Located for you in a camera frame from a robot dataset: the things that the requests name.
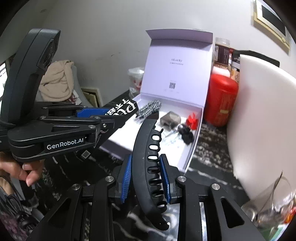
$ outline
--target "box lid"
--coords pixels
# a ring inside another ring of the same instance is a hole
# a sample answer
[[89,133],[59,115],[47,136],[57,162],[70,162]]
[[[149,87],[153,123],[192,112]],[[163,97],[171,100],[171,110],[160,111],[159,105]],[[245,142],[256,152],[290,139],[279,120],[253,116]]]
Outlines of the box lid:
[[204,107],[213,33],[195,29],[147,30],[151,45],[141,93]]

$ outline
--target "magnetic closure box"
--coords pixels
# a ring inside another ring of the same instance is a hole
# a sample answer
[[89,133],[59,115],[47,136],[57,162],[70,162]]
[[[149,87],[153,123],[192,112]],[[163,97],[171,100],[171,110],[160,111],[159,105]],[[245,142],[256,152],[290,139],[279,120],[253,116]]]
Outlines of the magnetic closure box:
[[[159,117],[173,111],[181,116],[181,123],[193,112],[196,114],[199,123],[197,130],[193,132],[193,143],[188,146],[183,142],[170,145],[162,143],[159,152],[166,154],[170,165],[186,172],[197,144],[207,96],[213,34],[193,29],[154,29],[147,33],[151,37],[151,45],[141,92],[134,100],[139,109],[149,101],[160,100],[162,107]],[[101,148],[123,159],[126,153],[133,151],[141,123],[134,115]],[[158,120],[156,130],[160,129]]]

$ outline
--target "metal bolt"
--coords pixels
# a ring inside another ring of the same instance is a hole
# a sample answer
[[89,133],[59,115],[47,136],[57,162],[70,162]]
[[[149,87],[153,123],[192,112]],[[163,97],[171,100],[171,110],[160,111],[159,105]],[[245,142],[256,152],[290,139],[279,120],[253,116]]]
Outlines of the metal bolt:
[[78,190],[80,188],[80,184],[74,184],[71,188],[73,190]]
[[179,176],[179,177],[178,177],[178,180],[179,180],[180,182],[182,182],[182,183],[185,182],[186,179],[187,179],[187,178],[184,177],[184,176]]
[[107,177],[105,178],[105,180],[106,180],[107,182],[111,182],[111,181],[114,180],[114,177],[112,177],[112,176],[107,176]]
[[213,188],[214,190],[219,190],[219,189],[220,189],[220,185],[217,184],[217,183],[213,183],[213,184],[212,184],[212,188]]

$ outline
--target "lavender box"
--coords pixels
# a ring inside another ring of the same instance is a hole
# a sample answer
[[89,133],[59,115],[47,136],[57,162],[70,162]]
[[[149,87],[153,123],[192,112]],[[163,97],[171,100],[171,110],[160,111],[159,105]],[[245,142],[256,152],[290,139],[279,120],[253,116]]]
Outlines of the lavender box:
[[[185,173],[200,131],[211,72],[213,34],[193,29],[153,29],[147,33],[151,45],[141,92],[134,100],[139,108],[154,99],[160,100],[159,117],[173,111],[181,116],[181,123],[190,114],[196,114],[199,123],[193,132],[193,143],[187,146],[180,138],[165,138],[167,130],[162,133],[160,142],[159,154],[165,153],[170,165]],[[142,120],[132,116],[101,149],[123,159],[126,153],[132,153],[141,124]],[[161,128],[158,120],[156,130]]]

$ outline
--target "black and white marble surface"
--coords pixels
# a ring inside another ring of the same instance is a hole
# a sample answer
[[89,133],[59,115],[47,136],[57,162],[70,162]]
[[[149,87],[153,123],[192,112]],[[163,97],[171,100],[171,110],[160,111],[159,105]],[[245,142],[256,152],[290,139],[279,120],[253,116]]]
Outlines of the black and white marble surface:
[[[117,100],[124,97],[128,98],[128,92],[108,103],[106,107],[113,106]],[[97,150],[93,158],[87,161],[81,161],[74,153],[46,160],[42,178],[36,184],[38,209],[46,214],[71,185],[95,184],[101,178],[110,175],[113,168],[120,164],[121,160],[101,150]],[[203,185],[209,186],[213,182],[220,184],[239,206],[249,200],[239,181],[233,176],[227,148],[226,128],[216,128],[203,122],[193,159],[185,175]],[[128,203],[122,207],[112,205],[115,240],[177,241],[178,204],[168,205],[164,218],[170,223],[170,228],[167,231],[159,231],[143,216],[136,198],[132,198]],[[85,229],[85,240],[88,240],[88,232],[89,223]],[[17,237],[16,240],[24,240],[24,238]]]

